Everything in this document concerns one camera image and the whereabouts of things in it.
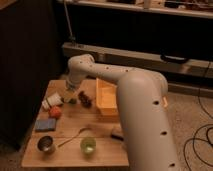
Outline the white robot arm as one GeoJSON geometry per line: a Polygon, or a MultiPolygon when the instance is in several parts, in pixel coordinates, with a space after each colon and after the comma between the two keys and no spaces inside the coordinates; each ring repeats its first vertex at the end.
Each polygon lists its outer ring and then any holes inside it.
{"type": "Polygon", "coordinates": [[[116,102],[131,171],[182,171],[164,109],[166,78],[146,69],[97,63],[84,54],[68,60],[66,86],[74,91],[88,76],[116,85],[116,102]]]}

